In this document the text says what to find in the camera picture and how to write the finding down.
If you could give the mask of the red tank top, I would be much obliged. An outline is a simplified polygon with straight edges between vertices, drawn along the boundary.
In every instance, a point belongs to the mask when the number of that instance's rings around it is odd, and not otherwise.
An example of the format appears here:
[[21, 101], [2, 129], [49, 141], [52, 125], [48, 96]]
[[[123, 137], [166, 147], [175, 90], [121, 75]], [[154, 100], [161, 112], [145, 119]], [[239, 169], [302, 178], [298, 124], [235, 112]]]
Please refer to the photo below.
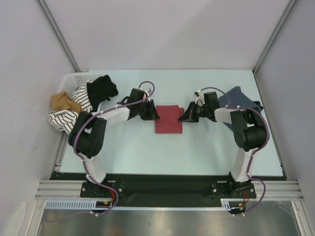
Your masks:
[[184, 114], [185, 109], [178, 105], [156, 106], [160, 119], [155, 121], [156, 134], [182, 134], [183, 124], [178, 119]]

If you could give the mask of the blue grey tank top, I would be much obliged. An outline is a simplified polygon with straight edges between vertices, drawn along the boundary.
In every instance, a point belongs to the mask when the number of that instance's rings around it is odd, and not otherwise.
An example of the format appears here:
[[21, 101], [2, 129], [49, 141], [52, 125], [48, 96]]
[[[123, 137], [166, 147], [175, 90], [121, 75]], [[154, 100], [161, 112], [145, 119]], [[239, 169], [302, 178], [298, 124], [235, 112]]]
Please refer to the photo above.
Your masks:
[[[248, 98], [241, 90], [240, 86], [236, 86], [232, 88], [230, 91], [226, 92], [226, 95], [230, 98], [230, 107], [236, 107], [239, 105], [240, 107], [251, 107], [255, 110], [261, 111], [263, 110], [263, 106], [260, 101], [253, 101]], [[222, 95], [218, 98], [218, 102], [220, 107], [224, 107], [228, 103], [228, 98], [225, 95]], [[231, 131], [233, 131], [232, 124], [224, 123]]]

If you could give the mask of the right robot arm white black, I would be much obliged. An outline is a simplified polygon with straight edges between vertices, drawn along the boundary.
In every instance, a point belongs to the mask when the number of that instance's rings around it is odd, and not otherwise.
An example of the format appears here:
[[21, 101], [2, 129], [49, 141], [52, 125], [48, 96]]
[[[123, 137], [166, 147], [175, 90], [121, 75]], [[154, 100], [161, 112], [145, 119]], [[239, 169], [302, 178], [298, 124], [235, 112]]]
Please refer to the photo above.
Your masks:
[[196, 100], [189, 103], [187, 110], [179, 117], [179, 122], [198, 123], [200, 118], [207, 118], [213, 122], [227, 123], [232, 126], [233, 137], [238, 152], [234, 167], [228, 174], [228, 179], [222, 194], [231, 197], [243, 196], [245, 190], [250, 189], [252, 181], [252, 164], [257, 152], [268, 143], [270, 134], [265, 119], [261, 113], [253, 108], [235, 108], [226, 104], [221, 107], [216, 92], [201, 91], [195, 93]]

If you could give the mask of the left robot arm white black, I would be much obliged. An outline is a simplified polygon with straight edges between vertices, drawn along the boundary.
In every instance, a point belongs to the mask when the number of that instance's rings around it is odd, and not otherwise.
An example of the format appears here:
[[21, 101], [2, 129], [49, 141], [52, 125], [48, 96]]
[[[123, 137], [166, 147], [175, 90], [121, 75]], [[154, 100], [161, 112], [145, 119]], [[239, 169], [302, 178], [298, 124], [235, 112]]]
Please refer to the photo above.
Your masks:
[[106, 170], [97, 155], [105, 140], [105, 132], [111, 126], [128, 121], [136, 116], [142, 120], [158, 120], [154, 101], [154, 89], [133, 88], [129, 96], [113, 108], [95, 113], [81, 112], [68, 137], [68, 144], [81, 159], [86, 178], [92, 182], [91, 190], [97, 196], [108, 193], [109, 185], [104, 181]]

